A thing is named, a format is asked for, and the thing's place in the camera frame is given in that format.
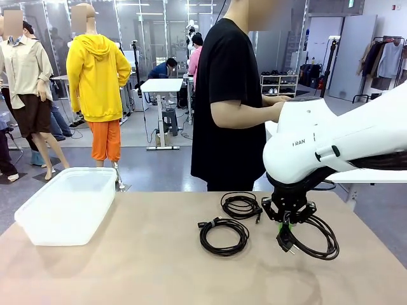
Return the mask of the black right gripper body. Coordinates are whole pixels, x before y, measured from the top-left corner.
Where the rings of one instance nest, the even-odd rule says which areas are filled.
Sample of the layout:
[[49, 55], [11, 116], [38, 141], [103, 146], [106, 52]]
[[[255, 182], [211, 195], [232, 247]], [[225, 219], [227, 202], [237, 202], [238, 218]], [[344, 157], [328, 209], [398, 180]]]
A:
[[296, 205], [302, 206], [307, 202], [306, 192], [304, 191], [292, 192], [281, 187], [275, 187], [272, 193], [272, 198], [277, 196], [281, 196], [286, 199], [287, 220], [289, 212], [293, 209], [293, 207]]

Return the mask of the person's right hand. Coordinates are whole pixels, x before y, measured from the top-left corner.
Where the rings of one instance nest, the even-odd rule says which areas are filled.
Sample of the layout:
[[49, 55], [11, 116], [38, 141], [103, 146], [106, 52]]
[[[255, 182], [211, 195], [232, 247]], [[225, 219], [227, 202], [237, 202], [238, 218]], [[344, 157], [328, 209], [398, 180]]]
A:
[[266, 107], [266, 120], [267, 121], [273, 121], [277, 123], [280, 118], [281, 110], [284, 106], [284, 102], [278, 102], [276, 104], [273, 104], [272, 106]]

